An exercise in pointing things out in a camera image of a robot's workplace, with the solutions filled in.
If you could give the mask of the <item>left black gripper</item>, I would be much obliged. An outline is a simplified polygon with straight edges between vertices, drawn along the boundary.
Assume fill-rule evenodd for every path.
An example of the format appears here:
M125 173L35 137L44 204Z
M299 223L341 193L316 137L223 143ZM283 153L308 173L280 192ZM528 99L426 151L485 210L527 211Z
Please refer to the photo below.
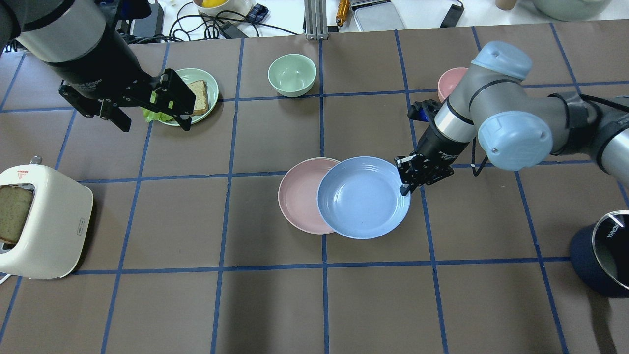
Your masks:
M122 132L130 132L132 119L121 109L141 107L173 116L184 131L191 130L195 94L173 69L157 77L136 79L125 84L117 94L88 98L70 85L62 84L59 94L81 115L99 117L114 123Z

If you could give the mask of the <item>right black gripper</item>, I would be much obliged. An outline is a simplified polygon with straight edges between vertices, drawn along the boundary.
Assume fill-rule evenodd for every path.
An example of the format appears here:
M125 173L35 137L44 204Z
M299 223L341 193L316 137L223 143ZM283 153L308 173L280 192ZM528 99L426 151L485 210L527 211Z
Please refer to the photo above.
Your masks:
M434 119L442 103L434 99L416 101L407 112L415 121L427 119L429 125L418 139L416 148L409 156L398 156L395 166L400 176L400 194L407 196L412 190L434 184L454 174L450 165L455 159L455 142L440 132Z

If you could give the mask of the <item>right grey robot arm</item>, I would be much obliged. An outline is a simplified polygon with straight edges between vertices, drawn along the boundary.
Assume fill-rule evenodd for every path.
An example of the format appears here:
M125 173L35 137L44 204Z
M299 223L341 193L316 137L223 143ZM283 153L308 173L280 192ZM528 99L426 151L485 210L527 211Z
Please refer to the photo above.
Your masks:
M451 176L452 164L473 140L502 170L532 167L549 155L586 154L627 185L628 97L572 91L532 98L521 84L531 69L521 49L489 42L443 102L410 105L407 116L428 126L416 149L395 159L400 194Z

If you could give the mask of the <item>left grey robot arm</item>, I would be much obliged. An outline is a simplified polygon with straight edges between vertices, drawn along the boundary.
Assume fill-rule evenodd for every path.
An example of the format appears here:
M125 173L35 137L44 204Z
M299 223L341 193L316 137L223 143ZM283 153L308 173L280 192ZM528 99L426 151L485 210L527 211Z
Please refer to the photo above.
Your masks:
M195 94L172 69L152 77L116 31L124 2L3 0L1 43L17 40L56 72L59 94L84 117L99 117L123 132L132 121L124 107L173 117L190 130Z

